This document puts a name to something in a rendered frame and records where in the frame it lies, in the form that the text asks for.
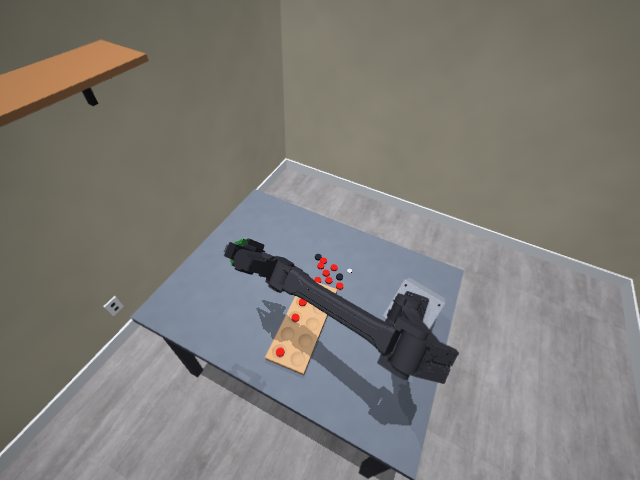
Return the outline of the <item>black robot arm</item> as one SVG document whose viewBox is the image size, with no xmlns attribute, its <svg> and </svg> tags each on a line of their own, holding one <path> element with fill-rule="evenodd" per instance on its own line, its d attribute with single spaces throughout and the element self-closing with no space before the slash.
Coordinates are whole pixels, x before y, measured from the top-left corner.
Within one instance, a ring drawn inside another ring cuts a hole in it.
<svg viewBox="0 0 640 480">
<path fill-rule="evenodd" d="M 266 277 L 265 282 L 272 290 L 305 300 L 366 339 L 381 353 L 377 363 L 397 377 L 408 380 L 411 375 L 445 384 L 459 352 L 439 342 L 423 322 L 428 298 L 409 291 L 405 295 L 398 293 L 385 322 L 318 284 L 284 257 L 232 242 L 224 252 L 225 257 L 234 260 L 237 270 Z"/>
</svg>

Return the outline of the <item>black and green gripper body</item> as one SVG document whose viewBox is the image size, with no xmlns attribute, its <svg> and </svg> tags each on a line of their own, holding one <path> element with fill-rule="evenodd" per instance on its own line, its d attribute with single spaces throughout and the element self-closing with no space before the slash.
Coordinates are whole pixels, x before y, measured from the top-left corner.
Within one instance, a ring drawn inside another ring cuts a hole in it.
<svg viewBox="0 0 640 480">
<path fill-rule="evenodd" d="M 257 241 L 252 240 L 252 239 L 249 239 L 249 238 L 247 238 L 247 240 L 248 240 L 248 241 L 247 241 L 247 243 L 246 243 L 246 244 L 249 244 L 249 245 L 251 245 L 251 246 L 254 246 L 254 247 L 259 248 L 259 249 L 262 249 L 262 250 L 264 249 L 264 244 L 259 243 L 259 242 L 257 242 Z M 237 270 L 237 269 L 235 268 L 235 270 Z M 253 273 L 252 273 L 252 272 L 247 272 L 247 271 L 242 271 L 242 270 L 237 270 L 237 271 L 240 271 L 240 272 L 243 272 L 243 273 L 247 273 L 247 274 L 253 275 Z"/>
</svg>

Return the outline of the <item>tan tray with round pockets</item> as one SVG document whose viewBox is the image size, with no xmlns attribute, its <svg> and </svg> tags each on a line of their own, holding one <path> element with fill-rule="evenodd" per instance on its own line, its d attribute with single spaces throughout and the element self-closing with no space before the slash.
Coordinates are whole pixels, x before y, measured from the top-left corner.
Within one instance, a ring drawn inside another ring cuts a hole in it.
<svg viewBox="0 0 640 480">
<path fill-rule="evenodd" d="M 265 359 L 304 375 L 327 314 L 308 302 L 300 306 L 300 299 L 295 296 Z M 292 321 L 293 314 L 299 321 Z M 276 355 L 278 348 L 284 349 L 282 357 Z"/>
</svg>

